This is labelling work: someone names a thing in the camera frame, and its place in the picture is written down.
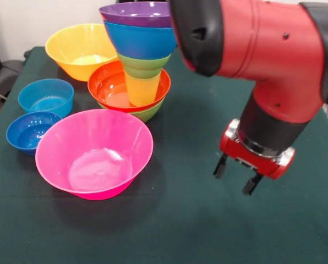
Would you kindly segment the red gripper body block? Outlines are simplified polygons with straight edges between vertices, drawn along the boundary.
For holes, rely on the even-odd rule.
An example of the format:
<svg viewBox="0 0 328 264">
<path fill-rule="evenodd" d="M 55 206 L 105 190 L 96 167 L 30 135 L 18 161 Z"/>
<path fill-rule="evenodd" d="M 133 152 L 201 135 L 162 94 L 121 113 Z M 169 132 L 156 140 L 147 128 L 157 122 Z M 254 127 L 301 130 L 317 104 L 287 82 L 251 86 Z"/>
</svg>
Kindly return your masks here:
<svg viewBox="0 0 328 264">
<path fill-rule="evenodd" d="M 252 167 L 263 176 L 274 180 L 280 178 L 292 164 L 296 150 L 289 147 L 277 157 L 264 157 L 254 153 L 238 138 L 238 125 L 239 119 L 234 118 L 226 126 L 222 134 L 220 150 L 228 157 Z"/>
</svg>

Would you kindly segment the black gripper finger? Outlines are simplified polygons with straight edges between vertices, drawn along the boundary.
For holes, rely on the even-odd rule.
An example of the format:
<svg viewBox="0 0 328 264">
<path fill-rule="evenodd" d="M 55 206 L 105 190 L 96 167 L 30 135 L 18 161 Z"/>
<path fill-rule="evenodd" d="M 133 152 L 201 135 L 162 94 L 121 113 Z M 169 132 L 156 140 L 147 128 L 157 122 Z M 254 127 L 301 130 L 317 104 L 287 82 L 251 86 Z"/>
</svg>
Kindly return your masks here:
<svg viewBox="0 0 328 264">
<path fill-rule="evenodd" d="M 225 169 L 226 169 L 227 159 L 228 159 L 228 156 L 225 153 L 223 153 L 215 167 L 214 172 L 213 172 L 213 175 L 215 176 L 216 179 L 222 178 L 222 176 L 225 172 Z"/>
<path fill-rule="evenodd" d="M 256 189 L 256 187 L 258 186 L 258 184 L 261 182 L 262 179 L 263 179 L 263 175 L 259 173 L 257 173 L 255 176 L 250 178 L 242 190 L 243 194 L 249 196 L 252 195 L 252 193 L 254 192 L 254 190 Z"/>
</svg>

